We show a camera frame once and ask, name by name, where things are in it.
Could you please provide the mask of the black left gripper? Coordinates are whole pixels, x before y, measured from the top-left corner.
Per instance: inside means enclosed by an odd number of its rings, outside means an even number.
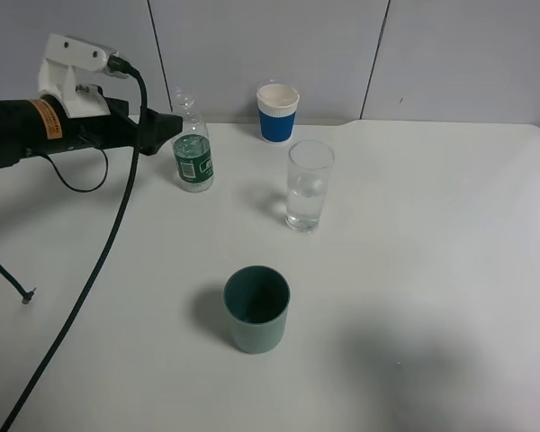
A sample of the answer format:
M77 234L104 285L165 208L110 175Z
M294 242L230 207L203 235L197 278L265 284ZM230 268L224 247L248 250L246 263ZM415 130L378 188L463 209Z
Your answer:
M161 147L182 132L183 119L147 109L137 124L130 119L130 104L106 97L110 113L103 116L69 118L52 95L25 99L24 118L29 137L24 140L30 156L53 155L78 149L132 147L144 156L154 156Z

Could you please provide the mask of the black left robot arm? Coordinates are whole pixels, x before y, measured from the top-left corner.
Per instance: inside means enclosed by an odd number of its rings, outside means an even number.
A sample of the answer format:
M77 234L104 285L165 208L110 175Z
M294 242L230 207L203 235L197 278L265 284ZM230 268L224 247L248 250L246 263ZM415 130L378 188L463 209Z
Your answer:
M88 94L100 96L109 113L69 118L63 105L47 94L35 100L0 101L0 169L39 155L133 147L138 124L129 117L129 103L105 97L98 86Z

